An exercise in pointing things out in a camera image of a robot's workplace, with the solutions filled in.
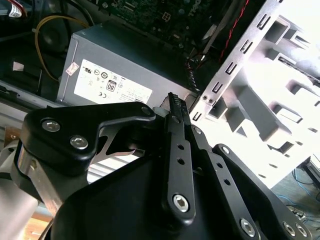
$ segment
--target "white label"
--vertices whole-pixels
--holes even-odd
[[[12,5],[12,8],[11,8],[11,12],[9,13],[9,17],[10,18],[20,18],[22,16],[22,12],[20,11],[20,9],[11,4]]]
[[[152,90],[90,61],[82,60],[74,94],[97,104],[147,103]]]
[[[79,65],[76,64],[75,62],[71,63],[71,65],[68,67],[67,70],[65,70],[65,72],[69,75],[72,76],[79,68]]]

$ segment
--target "green circuit board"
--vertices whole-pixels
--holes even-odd
[[[213,0],[112,0],[107,11],[185,51]]]

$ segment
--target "gray power supply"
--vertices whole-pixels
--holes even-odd
[[[139,101],[160,106],[169,92],[191,103],[184,59],[117,23],[72,35],[57,101],[68,106]]]

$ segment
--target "wire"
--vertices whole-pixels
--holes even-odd
[[[228,37],[228,39],[226,40],[226,42],[225,42],[225,47],[224,47],[224,49],[222,50],[222,52],[221,52],[221,54],[220,54],[219,63],[222,62],[222,58],[223,58],[223,56],[224,56],[224,54],[225,54],[225,51],[227,50],[227,48],[228,48],[228,46],[229,46],[229,42],[230,42],[230,39],[231,39],[231,37],[232,37],[232,33],[233,33],[234,29],[236,28],[239,20],[242,18],[243,14],[244,14],[244,12],[245,12],[245,10],[246,10],[246,7],[247,7],[248,3],[249,3],[249,0],[246,0],[244,6],[243,6],[242,9],[241,9],[241,12],[240,12],[239,17],[235,20],[235,22],[234,22],[234,24],[233,24],[233,27],[232,27],[232,28],[230,29],[230,31],[229,31],[229,37]]]
[[[39,60],[40,60],[40,62],[41,62],[41,64],[42,64],[43,69],[44,69],[45,72],[48,74],[48,76],[49,76],[51,79],[53,79],[53,80],[55,80],[55,81],[58,81],[58,79],[56,79],[56,78],[49,72],[49,70],[48,70],[48,68],[47,68],[47,66],[46,66],[46,64],[45,64],[45,61],[44,61],[44,59],[43,59],[43,57],[42,57],[42,55],[41,55],[41,51],[40,51],[40,47],[39,47],[39,31],[40,31],[41,27],[42,27],[45,23],[47,23],[47,22],[49,22],[49,21],[51,21],[51,20],[53,20],[53,19],[66,19],[66,20],[75,22],[75,23],[77,23],[77,24],[80,24],[80,25],[83,26],[84,28],[89,28],[89,26],[88,26],[86,23],[84,23],[83,21],[80,21],[80,20],[75,19],[75,18],[73,18],[73,17],[70,17],[70,16],[61,16],[61,15],[47,16],[47,17],[45,17],[44,19],[42,19],[42,20],[39,22],[39,24],[36,26],[35,35],[34,35],[34,44],[35,44],[36,52],[37,52],[37,54],[38,54],[38,56],[39,56]]]
[[[67,3],[76,8],[84,16],[85,20],[88,22],[90,27],[95,25],[95,22],[87,9],[85,9],[78,2],[73,0],[67,0]]]
[[[305,184],[305,185],[313,185],[314,184],[313,182],[306,183],[306,182],[299,181],[297,179],[297,169],[293,170],[291,173],[292,173],[292,177],[294,178],[294,180],[296,180],[298,183]]]
[[[317,197],[314,197],[311,195],[311,193],[300,183],[300,182],[296,182],[310,197],[312,197],[313,199],[315,199],[318,203],[320,203],[320,201],[317,200]]]
[[[66,13],[64,1],[63,0],[59,0],[59,4],[60,4],[61,13],[63,15],[66,15],[67,13]],[[65,29],[66,29],[66,34],[67,34],[67,38],[68,38],[68,45],[69,45],[70,41],[71,41],[71,35],[72,35],[70,22],[67,19],[63,19],[63,23],[64,23],[64,26],[65,26]]]
[[[297,204],[297,203],[294,203],[293,201],[291,201],[289,198],[287,198],[286,196],[282,196],[282,195],[276,195],[278,198],[283,198],[283,199],[286,199],[289,203],[291,203],[292,205],[295,205],[295,206],[300,206],[300,207],[303,207],[302,205],[300,204]]]

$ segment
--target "screw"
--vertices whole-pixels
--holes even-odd
[[[250,222],[245,220],[244,218],[241,219],[240,225],[242,230],[251,238],[253,238],[256,235],[256,231],[254,227],[251,225]]]
[[[295,226],[298,228],[299,232],[306,238],[308,236],[306,230],[300,226],[298,223],[295,224]]]
[[[35,169],[37,169],[37,162],[36,162],[36,160],[34,160],[34,159],[31,160],[30,168],[31,168],[33,171],[34,171]]]
[[[70,144],[79,150],[86,149],[89,145],[88,141],[83,137],[79,135],[75,135],[70,139]]]
[[[226,148],[225,146],[222,147],[222,150],[223,150],[226,154],[229,154],[229,153],[230,153],[230,152],[229,152],[229,149]]]
[[[189,210],[189,203],[187,199],[180,194],[173,196],[173,203],[183,213]]]
[[[149,108],[143,106],[141,109],[142,109],[142,112],[144,112],[145,114],[151,115],[151,111],[149,110]]]
[[[60,130],[60,125],[54,120],[45,120],[42,123],[42,128],[48,132],[58,132]]]
[[[285,221],[283,222],[284,229],[292,236],[296,236],[295,230]]]
[[[194,127],[194,130],[196,131],[197,134],[202,134],[202,131],[198,127]]]

